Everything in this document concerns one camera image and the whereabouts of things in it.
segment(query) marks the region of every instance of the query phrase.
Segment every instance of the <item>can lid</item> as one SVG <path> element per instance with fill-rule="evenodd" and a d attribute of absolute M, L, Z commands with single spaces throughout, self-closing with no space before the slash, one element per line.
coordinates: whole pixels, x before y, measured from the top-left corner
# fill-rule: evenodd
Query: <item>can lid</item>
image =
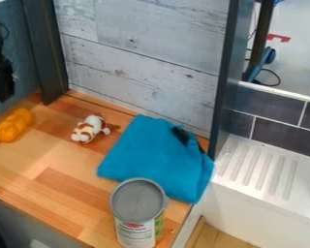
<path fill-rule="evenodd" d="M 156 218 L 168 202 L 162 187 L 145 178 L 120 183 L 110 196 L 113 215 L 121 221 L 132 223 L 144 223 Z"/>

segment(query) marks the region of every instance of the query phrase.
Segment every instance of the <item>wooden countertop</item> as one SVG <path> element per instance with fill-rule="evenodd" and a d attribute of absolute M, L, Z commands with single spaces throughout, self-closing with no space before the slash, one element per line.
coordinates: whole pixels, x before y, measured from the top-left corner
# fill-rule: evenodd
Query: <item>wooden countertop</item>
<path fill-rule="evenodd" d="M 117 183 L 96 176 L 96 168 L 136 113 L 74 91 L 68 94 L 45 107 L 40 93 L 34 93 L 0 115 L 2 121 L 19 107 L 35 115 L 18 140 L 0 142 L 0 201 L 85 246 L 120 247 L 109 209 Z M 121 128 L 89 144 L 71 141 L 76 124 L 94 113 Z M 206 139 L 200 142 L 207 146 Z M 171 246 L 190 207 L 170 201 L 165 236 L 157 247 Z"/>

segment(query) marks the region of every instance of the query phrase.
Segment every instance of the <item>teal towel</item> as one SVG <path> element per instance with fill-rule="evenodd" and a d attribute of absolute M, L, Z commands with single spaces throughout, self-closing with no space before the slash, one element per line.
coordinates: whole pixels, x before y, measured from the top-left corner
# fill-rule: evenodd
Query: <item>teal towel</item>
<path fill-rule="evenodd" d="M 145 177 L 159 183 L 167 196 L 197 203 L 214 168 L 196 137 L 184 144 L 164 119 L 138 115 L 98 167 L 97 174 L 123 181 Z"/>

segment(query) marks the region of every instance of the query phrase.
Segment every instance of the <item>stuffed toy dog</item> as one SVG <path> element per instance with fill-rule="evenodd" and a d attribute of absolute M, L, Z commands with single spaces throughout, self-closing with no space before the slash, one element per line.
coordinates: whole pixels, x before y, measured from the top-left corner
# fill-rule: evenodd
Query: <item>stuffed toy dog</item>
<path fill-rule="evenodd" d="M 108 136 L 111 133 L 110 128 L 119 128 L 119 126 L 107 124 L 104 118 L 97 115 L 89 115 L 84 121 L 79 122 L 71 134 L 71 139 L 88 143 L 96 135 L 103 133 Z"/>

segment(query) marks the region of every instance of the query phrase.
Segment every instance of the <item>paint can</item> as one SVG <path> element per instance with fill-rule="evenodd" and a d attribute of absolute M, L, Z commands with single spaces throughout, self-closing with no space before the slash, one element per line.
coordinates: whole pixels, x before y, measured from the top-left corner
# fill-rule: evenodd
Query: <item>paint can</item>
<path fill-rule="evenodd" d="M 163 237 L 169 198 L 160 185 L 145 178 L 120 183 L 111 193 L 110 208 L 118 242 L 126 248 L 152 248 Z"/>

